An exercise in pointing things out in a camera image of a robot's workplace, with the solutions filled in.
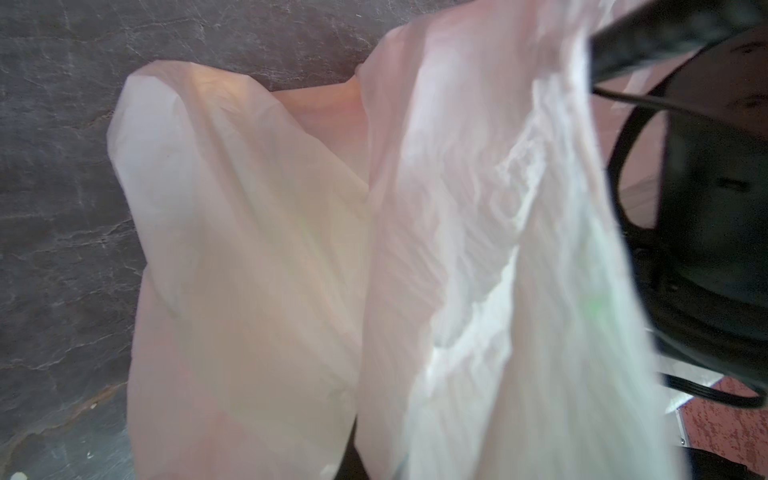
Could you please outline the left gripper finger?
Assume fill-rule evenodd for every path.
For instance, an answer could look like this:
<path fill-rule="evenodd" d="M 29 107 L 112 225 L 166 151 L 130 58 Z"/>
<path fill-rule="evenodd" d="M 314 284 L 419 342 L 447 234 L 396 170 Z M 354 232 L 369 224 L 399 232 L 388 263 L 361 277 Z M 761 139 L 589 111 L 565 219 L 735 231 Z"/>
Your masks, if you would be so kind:
<path fill-rule="evenodd" d="M 339 464 L 334 480 L 368 480 L 363 461 L 355 448 L 357 421 L 354 421 L 348 438 L 343 458 Z"/>

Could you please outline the white plastic bag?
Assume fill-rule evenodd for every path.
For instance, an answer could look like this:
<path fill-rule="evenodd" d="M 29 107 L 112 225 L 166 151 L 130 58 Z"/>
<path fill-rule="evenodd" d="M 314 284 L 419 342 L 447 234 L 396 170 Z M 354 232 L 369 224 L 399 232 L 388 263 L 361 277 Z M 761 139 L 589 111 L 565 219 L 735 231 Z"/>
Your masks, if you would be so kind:
<path fill-rule="evenodd" d="M 137 477 L 683 478 L 589 98 L 630 7 L 473 1 L 323 87 L 132 73 Z"/>

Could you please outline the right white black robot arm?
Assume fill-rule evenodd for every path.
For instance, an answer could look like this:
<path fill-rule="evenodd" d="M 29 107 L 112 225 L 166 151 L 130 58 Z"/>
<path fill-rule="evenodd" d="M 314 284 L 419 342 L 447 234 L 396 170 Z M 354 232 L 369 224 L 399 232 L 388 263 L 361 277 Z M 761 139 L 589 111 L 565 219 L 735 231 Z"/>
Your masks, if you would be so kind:
<path fill-rule="evenodd" d="M 590 40 L 592 91 L 632 110 L 607 165 L 635 284 L 665 357 L 742 382 L 738 396 L 665 375 L 684 394 L 767 404 L 767 5 L 650 1 Z M 656 223 L 628 217 L 619 183 L 667 116 Z"/>

